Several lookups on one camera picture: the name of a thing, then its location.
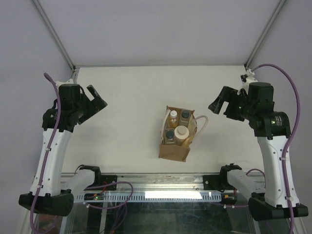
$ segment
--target white bottle cap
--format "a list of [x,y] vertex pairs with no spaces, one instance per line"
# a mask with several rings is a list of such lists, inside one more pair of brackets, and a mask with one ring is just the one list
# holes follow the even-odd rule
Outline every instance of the white bottle cap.
[[190,131],[185,126],[177,126],[175,128],[175,137],[177,140],[185,140],[189,137]]
[[177,112],[176,111],[171,111],[170,112],[170,117],[171,118],[176,118],[177,117]]

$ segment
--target bottle cap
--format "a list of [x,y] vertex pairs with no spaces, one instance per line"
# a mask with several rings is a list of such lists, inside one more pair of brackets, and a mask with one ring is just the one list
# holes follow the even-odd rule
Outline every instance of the bottle cap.
[[190,112],[188,112],[188,111],[182,111],[182,118],[188,118],[188,117],[190,117]]
[[185,126],[180,125],[180,126],[177,126],[175,128],[175,137],[177,139],[183,139],[184,140],[184,139],[189,137],[189,134],[190,134],[190,131]]
[[171,111],[170,112],[170,117],[171,118],[176,118],[177,117],[177,112],[176,111]]
[[166,137],[168,138],[168,139],[173,139],[174,138],[174,136],[175,136],[175,133],[174,133],[174,131],[167,131],[166,132]]

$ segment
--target brown paper bag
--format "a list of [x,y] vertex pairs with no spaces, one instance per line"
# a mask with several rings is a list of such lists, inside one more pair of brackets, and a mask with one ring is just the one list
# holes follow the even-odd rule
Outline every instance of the brown paper bag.
[[[178,116],[180,116],[182,109],[181,108],[176,108],[176,107],[168,107],[167,110],[170,109],[171,111],[175,110],[177,111]],[[192,123],[191,123],[191,129],[190,132],[193,134],[189,136],[189,140],[192,140],[194,135],[196,134],[197,131],[197,123],[195,121],[194,117],[194,111],[192,111]],[[167,127],[167,121],[165,122],[165,126],[163,126],[164,129]],[[164,140],[161,136],[161,143],[160,143],[160,151],[159,151],[159,158],[163,159],[168,159],[168,160],[174,160],[174,161],[180,161],[180,162],[185,162],[186,157],[190,152],[190,148],[187,147],[192,141],[190,141],[186,147],[178,146],[178,145],[165,145]]]

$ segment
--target white table surface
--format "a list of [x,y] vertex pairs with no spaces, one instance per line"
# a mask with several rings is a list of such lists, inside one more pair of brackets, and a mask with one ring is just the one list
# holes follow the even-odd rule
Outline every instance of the white table surface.
[[[207,109],[224,85],[238,89],[243,66],[80,68],[78,83],[92,84],[108,106],[77,125],[63,172],[80,164],[107,173],[210,173],[235,163],[244,171],[263,169],[262,155],[248,122]],[[209,123],[191,144],[186,162],[158,158],[166,106],[195,110]],[[204,120],[198,121],[198,128]]]

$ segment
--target glass panel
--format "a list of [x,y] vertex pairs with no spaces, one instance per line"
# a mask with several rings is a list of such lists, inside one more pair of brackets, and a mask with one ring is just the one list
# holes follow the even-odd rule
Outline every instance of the glass panel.
[[37,214],[35,224],[36,229],[41,233],[49,230],[52,226],[54,226],[54,228],[49,231],[48,234],[59,234],[62,224],[62,217],[47,214]]
[[[100,207],[113,207],[120,203],[93,203]],[[237,194],[237,205],[247,202]],[[285,219],[254,222],[247,207],[228,207],[210,202],[129,202],[127,214],[119,210],[117,226],[113,228],[118,209],[107,211],[86,208],[75,204],[71,214],[58,218],[56,227],[49,234],[272,234],[287,233]],[[54,217],[38,215],[39,229],[47,230]]]

